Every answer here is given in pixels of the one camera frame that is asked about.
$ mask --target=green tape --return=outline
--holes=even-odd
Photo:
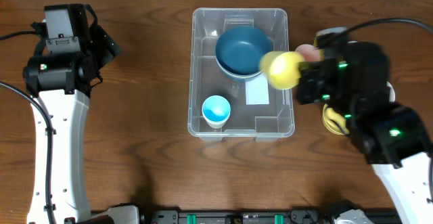
[[[187,224],[196,224],[196,216],[187,215]]]
[[[284,216],[275,215],[275,224],[284,224]]]

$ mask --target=white sticker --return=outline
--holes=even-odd
[[[269,104],[268,80],[263,73],[245,82],[245,96],[247,105]]]

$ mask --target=brown wooden surface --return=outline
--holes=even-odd
[[[102,69],[85,130],[85,179],[93,210],[135,201],[147,208],[284,209],[349,199],[392,207],[363,156],[329,133],[317,106],[295,103],[296,131],[273,143],[205,143],[187,131],[191,17],[198,7],[281,7],[290,49],[315,32],[374,18],[433,24],[433,0],[0,0],[0,35],[30,30],[44,5],[90,3],[123,54]],[[433,38],[410,25],[353,36],[382,44],[392,59],[396,98],[433,132]],[[0,42],[0,80],[24,89],[22,68],[38,39]],[[30,106],[0,89],[0,222],[25,223],[34,181]]]

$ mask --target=pink object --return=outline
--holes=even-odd
[[[318,62],[320,61],[320,52],[313,45],[300,45],[295,50],[299,52],[305,59],[306,62]]]

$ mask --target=gray storage box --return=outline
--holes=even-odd
[[[295,129],[292,90],[280,91],[267,85],[268,104],[247,104],[247,99],[251,101],[254,96],[259,100],[266,96],[256,94],[258,90],[252,87],[256,85],[234,81],[220,70],[215,46],[218,38],[234,26],[259,28],[267,34],[274,51],[288,50],[287,14],[282,9],[197,9],[192,22],[188,131],[203,140],[255,137],[268,141],[291,136]],[[229,120],[221,129],[209,127],[202,115],[202,104],[211,95],[221,95],[231,105]]]

